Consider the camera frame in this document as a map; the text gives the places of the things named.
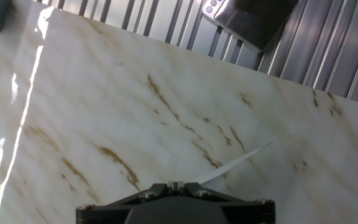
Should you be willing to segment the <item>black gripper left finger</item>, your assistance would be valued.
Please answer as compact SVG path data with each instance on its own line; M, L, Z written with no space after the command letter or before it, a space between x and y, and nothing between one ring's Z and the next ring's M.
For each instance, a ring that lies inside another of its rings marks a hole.
M146 190L107 205L80 205L76 208L76 224L125 223L134 208L171 196L175 189L176 182L152 184Z

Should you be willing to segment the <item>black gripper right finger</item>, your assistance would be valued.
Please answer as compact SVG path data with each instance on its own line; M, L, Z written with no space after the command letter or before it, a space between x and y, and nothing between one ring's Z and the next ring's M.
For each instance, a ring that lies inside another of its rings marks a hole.
M204 215L200 223L275 223L273 200L245 201L196 182L176 182L175 193L193 200L189 208Z

